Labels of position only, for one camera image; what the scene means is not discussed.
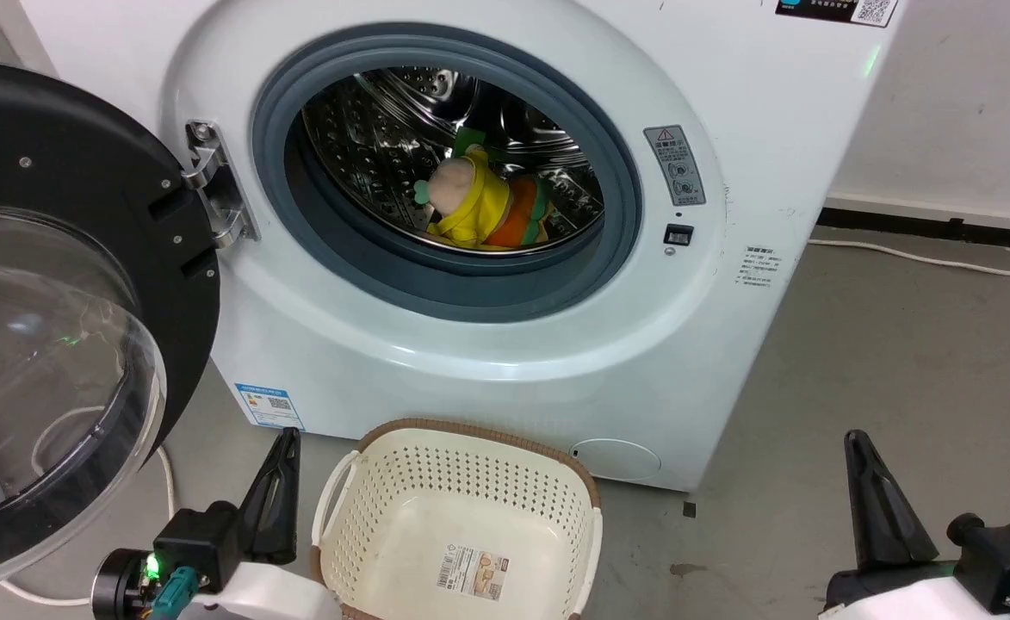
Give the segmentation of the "grey warning sticker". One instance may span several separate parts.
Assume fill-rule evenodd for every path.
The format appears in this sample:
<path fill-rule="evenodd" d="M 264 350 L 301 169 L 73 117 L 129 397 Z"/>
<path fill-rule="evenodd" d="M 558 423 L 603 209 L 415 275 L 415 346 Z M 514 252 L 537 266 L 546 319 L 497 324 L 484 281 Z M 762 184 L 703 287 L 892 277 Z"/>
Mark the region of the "grey warning sticker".
<path fill-rule="evenodd" d="M 680 125 L 650 127 L 643 136 L 653 150 L 667 192 L 674 207 L 698 207 L 706 203 L 706 193 L 697 161 Z"/>

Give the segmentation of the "white front-load washing machine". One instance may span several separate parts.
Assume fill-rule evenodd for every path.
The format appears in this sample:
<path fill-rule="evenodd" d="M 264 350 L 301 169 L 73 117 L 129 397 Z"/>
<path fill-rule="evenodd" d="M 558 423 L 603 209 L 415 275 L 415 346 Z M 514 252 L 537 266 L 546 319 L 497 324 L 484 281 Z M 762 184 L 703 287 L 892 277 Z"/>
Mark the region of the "white front-load washing machine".
<path fill-rule="evenodd" d="M 287 391 L 305 431 L 359 438 L 425 415 L 570 451 L 617 438 L 661 460 L 635 484 L 700 486 L 858 126 L 886 28 L 776 15 L 778 0 L 19 0 L 53 74 L 113 103 L 171 153 L 216 123 L 261 239 L 219 252 L 212 357 L 228 383 Z M 591 297 L 513 323 L 443 320 L 319 266 L 254 168 L 269 75 L 309 40 L 382 22 L 460 28 L 556 67 L 626 141 L 635 246 Z M 674 207 L 650 127 L 680 125 L 706 203 Z M 735 281 L 749 245 L 784 256 Z"/>

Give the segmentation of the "grey rubber door gasket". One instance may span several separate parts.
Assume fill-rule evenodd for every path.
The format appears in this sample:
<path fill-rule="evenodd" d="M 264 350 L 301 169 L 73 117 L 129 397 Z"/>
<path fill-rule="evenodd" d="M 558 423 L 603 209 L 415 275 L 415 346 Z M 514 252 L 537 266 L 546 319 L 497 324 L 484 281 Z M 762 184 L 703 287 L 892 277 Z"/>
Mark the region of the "grey rubber door gasket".
<path fill-rule="evenodd" d="M 474 257 L 414 242 L 360 212 L 308 160 L 301 107 L 340 78 L 399 60 L 471 71 L 563 119 L 591 158 L 603 219 L 560 250 Z M 602 107 L 544 60 L 445 25 L 356 25 L 292 51 L 259 91 L 251 153 L 277 219 L 319 266 L 392 306 L 443 320 L 513 323 L 575 306 L 617 275 L 642 224 L 637 165 Z"/>

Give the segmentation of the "cream plastic laundry basket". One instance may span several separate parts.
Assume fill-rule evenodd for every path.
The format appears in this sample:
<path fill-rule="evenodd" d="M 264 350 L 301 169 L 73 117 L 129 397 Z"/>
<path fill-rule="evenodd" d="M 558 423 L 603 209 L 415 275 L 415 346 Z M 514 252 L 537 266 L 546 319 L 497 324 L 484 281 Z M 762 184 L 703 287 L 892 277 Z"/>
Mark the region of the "cream plastic laundry basket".
<path fill-rule="evenodd" d="M 602 538 L 598 486 L 572 456 L 403 418 L 368 432 L 329 475 L 309 567 L 343 620 L 585 620 Z M 510 558 L 500 601 L 435 585 L 446 544 Z"/>

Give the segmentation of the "yellow plush doll beige head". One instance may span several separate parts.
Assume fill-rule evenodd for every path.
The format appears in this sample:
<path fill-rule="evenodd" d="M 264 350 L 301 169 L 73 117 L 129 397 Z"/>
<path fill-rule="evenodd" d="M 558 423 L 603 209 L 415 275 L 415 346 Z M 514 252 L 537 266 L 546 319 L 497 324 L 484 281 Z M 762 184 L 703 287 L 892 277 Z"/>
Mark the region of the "yellow plush doll beige head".
<path fill-rule="evenodd" d="M 446 158 L 430 179 L 415 182 L 414 200 L 431 207 L 438 217 L 427 225 L 427 232 L 454 246 L 499 250 L 516 248 L 524 240 L 524 225 L 510 215 L 509 183 L 490 169 L 488 154 L 480 145 Z"/>

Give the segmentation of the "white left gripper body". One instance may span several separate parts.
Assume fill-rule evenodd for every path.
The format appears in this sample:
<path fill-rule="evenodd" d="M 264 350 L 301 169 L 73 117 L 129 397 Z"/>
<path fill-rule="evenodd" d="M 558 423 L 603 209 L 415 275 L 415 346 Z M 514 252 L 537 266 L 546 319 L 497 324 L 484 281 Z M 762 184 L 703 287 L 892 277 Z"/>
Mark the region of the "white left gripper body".
<path fill-rule="evenodd" d="M 334 593 L 288 570 L 242 562 L 226 587 L 201 596 L 201 620 L 343 620 Z"/>

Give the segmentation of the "orange green striped plush toy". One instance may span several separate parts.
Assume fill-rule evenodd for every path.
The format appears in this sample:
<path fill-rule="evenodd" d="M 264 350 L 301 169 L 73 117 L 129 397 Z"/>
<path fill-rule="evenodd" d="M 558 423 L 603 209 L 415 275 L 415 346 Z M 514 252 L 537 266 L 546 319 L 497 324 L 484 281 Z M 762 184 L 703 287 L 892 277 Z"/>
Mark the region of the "orange green striped plush toy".
<path fill-rule="evenodd" d="M 556 202 L 548 185 L 532 174 L 488 179 L 480 194 L 477 239 L 490 250 L 522 250 L 547 243 Z"/>

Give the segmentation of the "stainless steel washer drum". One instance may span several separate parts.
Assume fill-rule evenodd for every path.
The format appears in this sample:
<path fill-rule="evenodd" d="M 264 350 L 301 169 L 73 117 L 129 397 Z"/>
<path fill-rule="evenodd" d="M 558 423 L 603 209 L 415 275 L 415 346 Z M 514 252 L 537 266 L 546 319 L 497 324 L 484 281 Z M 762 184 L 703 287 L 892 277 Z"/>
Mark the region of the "stainless steel washer drum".
<path fill-rule="evenodd" d="M 418 242 L 472 254 L 552 250 L 602 223 L 604 196 L 576 141 L 528 99 L 454 68 L 398 66 L 363 71 L 325 87 L 301 110 L 320 168 L 357 208 Z M 532 174 L 547 185 L 556 214 L 547 243 L 522 250 L 466 250 L 430 235 L 431 207 L 414 200 L 446 158 L 471 145 L 508 181 Z"/>

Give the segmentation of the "black QR code sticker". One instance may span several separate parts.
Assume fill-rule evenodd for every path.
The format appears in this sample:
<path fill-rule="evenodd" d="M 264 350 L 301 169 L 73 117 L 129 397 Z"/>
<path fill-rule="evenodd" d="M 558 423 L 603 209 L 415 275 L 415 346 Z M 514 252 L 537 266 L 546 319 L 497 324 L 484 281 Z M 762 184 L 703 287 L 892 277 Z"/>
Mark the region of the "black QR code sticker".
<path fill-rule="evenodd" d="M 777 16 L 886 28 L 901 0 L 778 0 Z"/>

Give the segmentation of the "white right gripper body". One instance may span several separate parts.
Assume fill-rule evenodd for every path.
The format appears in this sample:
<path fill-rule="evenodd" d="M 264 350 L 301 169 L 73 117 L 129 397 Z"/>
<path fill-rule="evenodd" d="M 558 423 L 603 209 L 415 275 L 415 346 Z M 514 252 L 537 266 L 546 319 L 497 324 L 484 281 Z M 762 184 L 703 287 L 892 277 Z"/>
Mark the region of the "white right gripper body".
<path fill-rule="evenodd" d="M 990 612 L 949 576 L 835 605 L 818 620 L 1010 620 L 1010 611 Z"/>

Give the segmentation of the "paper label sticker in basket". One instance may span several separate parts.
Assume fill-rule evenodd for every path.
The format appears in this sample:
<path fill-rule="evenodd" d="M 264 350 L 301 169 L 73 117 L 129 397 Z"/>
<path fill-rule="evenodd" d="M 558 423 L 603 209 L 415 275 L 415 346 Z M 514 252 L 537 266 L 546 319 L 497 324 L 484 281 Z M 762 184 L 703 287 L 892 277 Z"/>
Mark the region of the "paper label sticker in basket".
<path fill-rule="evenodd" d="M 467 597 L 500 601 L 510 558 L 484 549 L 446 544 L 435 586 Z"/>

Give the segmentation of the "black washing machine door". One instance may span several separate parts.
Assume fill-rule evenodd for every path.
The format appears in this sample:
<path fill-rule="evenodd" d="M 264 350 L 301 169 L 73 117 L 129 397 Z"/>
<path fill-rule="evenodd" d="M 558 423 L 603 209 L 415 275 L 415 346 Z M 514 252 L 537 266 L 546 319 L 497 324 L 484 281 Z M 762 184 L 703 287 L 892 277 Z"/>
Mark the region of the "black washing machine door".
<path fill-rule="evenodd" d="M 204 373 L 219 265 L 184 173 L 111 103 L 0 63 L 0 581 L 107 510 Z"/>

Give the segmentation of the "small text sticker on washer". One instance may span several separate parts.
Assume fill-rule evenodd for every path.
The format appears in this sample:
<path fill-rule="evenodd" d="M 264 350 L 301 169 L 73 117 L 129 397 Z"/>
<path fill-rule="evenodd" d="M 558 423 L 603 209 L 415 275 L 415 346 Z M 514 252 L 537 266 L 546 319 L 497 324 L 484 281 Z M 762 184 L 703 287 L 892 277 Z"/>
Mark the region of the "small text sticker on washer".
<path fill-rule="evenodd" d="M 781 275 L 784 256 L 769 247 L 749 245 L 742 252 L 735 281 L 754 288 L 769 288 Z"/>

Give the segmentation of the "black wall baseboard strip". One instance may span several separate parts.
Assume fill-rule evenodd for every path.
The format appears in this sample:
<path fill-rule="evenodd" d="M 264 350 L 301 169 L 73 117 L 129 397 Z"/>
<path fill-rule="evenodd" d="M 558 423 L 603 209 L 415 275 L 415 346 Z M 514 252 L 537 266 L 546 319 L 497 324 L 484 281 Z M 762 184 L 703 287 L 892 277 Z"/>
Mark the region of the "black wall baseboard strip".
<path fill-rule="evenodd" d="M 927 220 L 921 217 L 823 208 L 818 217 L 818 224 L 839 229 L 858 229 L 858 231 L 1010 248 L 1010 229 L 970 224 L 961 217 L 951 217 L 949 220 Z"/>

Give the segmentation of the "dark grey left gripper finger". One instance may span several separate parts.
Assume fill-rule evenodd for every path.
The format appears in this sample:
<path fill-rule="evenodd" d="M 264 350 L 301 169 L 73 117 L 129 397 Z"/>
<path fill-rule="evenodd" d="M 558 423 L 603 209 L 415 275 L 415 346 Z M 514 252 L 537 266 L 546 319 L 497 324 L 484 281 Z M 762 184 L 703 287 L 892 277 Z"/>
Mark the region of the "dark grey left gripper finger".
<path fill-rule="evenodd" d="M 273 443 L 265 474 L 263 558 L 284 566 L 296 560 L 299 515 L 301 434 L 284 428 Z"/>
<path fill-rule="evenodd" d="M 265 463 L 267 463 L 268 458 L 269 454 L 260 466 L 257 475 L 254 476 L 251 487 L 246 492 L 245 499 L 240 506 L 239 522 L 242 556 L 245 560 L 252 562 L 267 562 L 263 558 L 263 512 L 265 504 L 264 495 L 268 487 L 267 475 L 265 474 Z"/>

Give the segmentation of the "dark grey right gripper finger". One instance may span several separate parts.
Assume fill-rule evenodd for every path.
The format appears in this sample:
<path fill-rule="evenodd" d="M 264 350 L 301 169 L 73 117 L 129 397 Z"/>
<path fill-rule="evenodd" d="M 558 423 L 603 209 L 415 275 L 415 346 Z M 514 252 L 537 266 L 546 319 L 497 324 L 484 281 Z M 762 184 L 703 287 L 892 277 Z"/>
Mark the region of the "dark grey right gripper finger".
<path fill-rule="evenodd" d="M 844 436 L 852 540 L 860 572 L 930 564 L 940 553 L 865 431 Z"/>

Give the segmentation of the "silver metal door hinge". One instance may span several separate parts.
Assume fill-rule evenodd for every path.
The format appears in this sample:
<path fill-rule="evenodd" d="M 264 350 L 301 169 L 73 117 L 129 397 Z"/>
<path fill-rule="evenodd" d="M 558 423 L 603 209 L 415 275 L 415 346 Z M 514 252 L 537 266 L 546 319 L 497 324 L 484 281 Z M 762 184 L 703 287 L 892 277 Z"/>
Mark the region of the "silver metal door hinge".
<path fill-rule="evenodd" d="M 214 244 L 225 250 L 241 239 L 259 242 L 252 208 L 245 199 L 232 159 L 216 123 L 190 119 L 184 125 L 191 169 L 183 174 L 205 209 Z"/>

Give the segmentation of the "round filter cover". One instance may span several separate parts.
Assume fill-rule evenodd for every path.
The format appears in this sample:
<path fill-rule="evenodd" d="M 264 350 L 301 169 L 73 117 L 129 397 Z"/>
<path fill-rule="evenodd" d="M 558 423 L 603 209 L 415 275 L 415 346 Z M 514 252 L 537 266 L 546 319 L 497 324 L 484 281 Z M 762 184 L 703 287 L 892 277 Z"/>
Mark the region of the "round filter cover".
<path fill-rule="evenodd" d="M 591 476 L 610 481 L 642 482 L 653 478 L 661 460 L 650 449 L 617 438 L 591 438 L 570 449 L 571 456 Z"/>

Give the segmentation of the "blue energy label sticker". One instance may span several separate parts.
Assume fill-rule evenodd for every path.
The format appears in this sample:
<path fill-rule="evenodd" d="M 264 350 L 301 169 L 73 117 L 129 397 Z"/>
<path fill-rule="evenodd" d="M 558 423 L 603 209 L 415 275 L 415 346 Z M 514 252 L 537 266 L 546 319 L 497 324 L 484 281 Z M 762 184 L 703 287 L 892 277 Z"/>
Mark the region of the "blue energy label sticker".
<path fill-rule="evenodd" d="M 304 432 L 301 417 L 296 411 L 288 392 L 283 389 L 234 384 L 245 415 L 254 425 L 269 428 L 291 427 Z"/>

